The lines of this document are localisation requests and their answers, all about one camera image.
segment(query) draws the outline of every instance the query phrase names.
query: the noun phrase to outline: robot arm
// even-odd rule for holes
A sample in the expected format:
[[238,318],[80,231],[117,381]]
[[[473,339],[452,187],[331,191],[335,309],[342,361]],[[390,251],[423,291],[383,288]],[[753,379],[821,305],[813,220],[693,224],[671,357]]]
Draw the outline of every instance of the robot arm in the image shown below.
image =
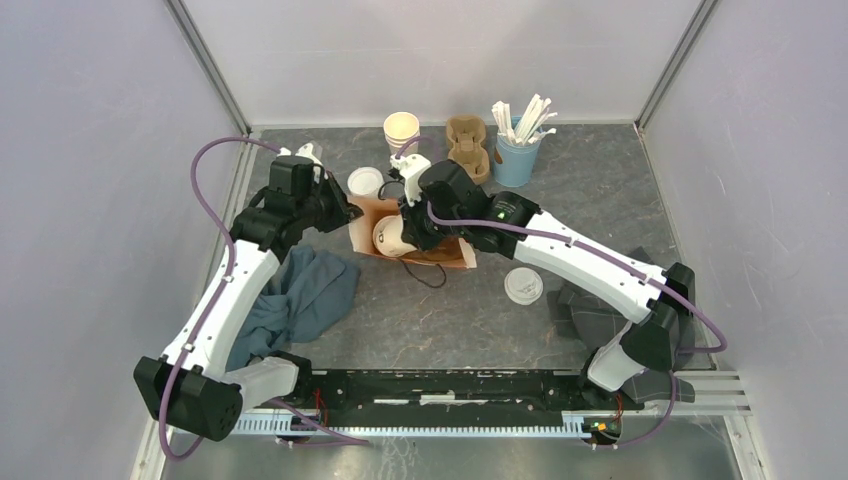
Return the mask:
[[[190,332],[212,304],[215,287],[207,290],[162,356],[142,357],[138,362],[133,377],[154,419],[159,418],[166,380],[184,353],[183,368],[176,374],[167,405],[167,423],[205,438],[222,440],[242,411],[296,389],[299,360],[271,356],[232,372],[226,372],[226,361],[256,297],[303,232],[312,227],[330,232],[362,215],[323,169],[318,155],[311,144],[296,155],[282,152],[271,165],[268,187],[236,217],[230,232],[235,243],[235,269],[226,277],[225,268],[218,269],[212,285],[224,280],[227,288],[214,302],[194,343],[188,341]],[[550,270],[598,295],[630,320],[628,328],[594,354],[585,372],[591,384],[612,392],[645,368],[671,370],[680,324],[690,315],[688,310],[578,248],[490,226],[440,226],[429,217],[428,208],[441,219],[482,219],[566,234],[628,262],[686,297],[693,284],[691,270],[676,264],[664,272],[629,259],[568,229],[535,203],[512,192],[488,196],[454,162],[431,166],[426,158],[410,155],[392,163],[398,176],[406,179],[405,196],[399,201],[404,242],[426,251],[446,236],[461,236],[483,252]]]
[[[320,153],[306,144],[295,155],[283,150],[271,164],[269,185],[235,219],[235,268],[225,277],[228,258],[207,288],[194,313],[158,359],[142,357],[133,377],[148,411],[159,418],[165,381],[179,356],[187,352],[168,405],[168,424],[212,440],[222,440],[243,410],[292,392],[298,366],[268,357],[226,372],[230,349],[259,292],[277,272],[289,249],[308,228],[330,232],[362,215],[347,202],[335,178],[321,166]],[[227,282],[194,343],[192,332]]]
[[[461,236],[483,252],[499,253],[555,273],[595,294],[631,322],[594,354],[585,372],[592,384],[614,392],[645,369],[672,369],[675,351],[682,338],[681,325],[687,327],[691,323],[691,312],[656,288],[647,286],[645,279],[636,278],[597,255],[572,245],[579,240],[629,264],[647,278],[665,284],[687,298],[694,291],[694,274],[688,267],[678,263],[664,271],[580,235],[520,195],[508,191],[486,195],[454,162],[439,162],[427,168],[425,163],[429,162],[420,155],[410,155],[393,162],[400,176],[417,180],[416,186],[407,184],[406,198],[400,201],[404,242],[429,250],[445,236]],[[472,221],[467,226],[438,225],[429,216],[428,203],[440,219]],[[513,230],[518,227],[519,230],[558,234],[570,237],[572,242],[568,244],[491,226],[474,226],[473,220],[494,222]]]

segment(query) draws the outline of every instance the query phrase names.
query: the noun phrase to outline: blue cup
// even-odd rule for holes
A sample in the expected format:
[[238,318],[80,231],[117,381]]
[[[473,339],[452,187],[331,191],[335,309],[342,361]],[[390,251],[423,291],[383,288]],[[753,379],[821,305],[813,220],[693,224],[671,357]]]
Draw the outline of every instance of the blue cup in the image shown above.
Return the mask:
[[[520,117],[512,117],[513,128],[518,120]],[[492,174],[495,176],[495,181],[509,188],[521,187],[529,182],[541,144],[542,142],[539,141],[532,145],[518,147],[511,145],[506,138],[498,135],[495,161],[492,162]]]

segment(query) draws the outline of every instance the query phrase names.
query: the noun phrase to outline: white wall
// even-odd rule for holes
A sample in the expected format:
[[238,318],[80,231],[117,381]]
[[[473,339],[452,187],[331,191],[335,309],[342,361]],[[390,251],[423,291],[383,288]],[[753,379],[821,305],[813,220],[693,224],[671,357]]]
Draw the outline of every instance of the white wall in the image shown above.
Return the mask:
[[252,123],[360,125],[523,111],[536,92],[561,121],[632,121],[698,0],[186,4]]
[[835,478],[848,429],[848,3],[722,2],[647,130],[776,478]]
[[[233,133],[164,2],[0,7],[0,478],[127,478],[132,381],[214,240],[189,162]],[[210,154],[220,205],[235,149]]]

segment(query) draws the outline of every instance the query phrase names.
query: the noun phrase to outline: white lid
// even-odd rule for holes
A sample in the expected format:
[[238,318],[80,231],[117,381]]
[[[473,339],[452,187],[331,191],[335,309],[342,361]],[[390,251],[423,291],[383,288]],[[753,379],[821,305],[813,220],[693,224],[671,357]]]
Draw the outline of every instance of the white lid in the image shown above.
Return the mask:
[[347,189],[353,195],[373,197],[383,186],[383,174],[374,167],[357,168],[347,177]]
[[542,296],[544,284],[538,273],[527,267],[518,267],[506,274],[504,289],[513,302],[530,305]]

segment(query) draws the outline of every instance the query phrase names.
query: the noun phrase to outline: blue cloth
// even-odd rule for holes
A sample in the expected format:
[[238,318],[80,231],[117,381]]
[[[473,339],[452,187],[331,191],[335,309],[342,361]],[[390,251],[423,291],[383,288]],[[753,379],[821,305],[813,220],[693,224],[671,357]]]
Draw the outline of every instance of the blue cloth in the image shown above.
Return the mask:
[[288,343],[311,342],[353,307],[359,267],[310,246],[289,251],[279,272],[260,292],[239,331],[227,371]]

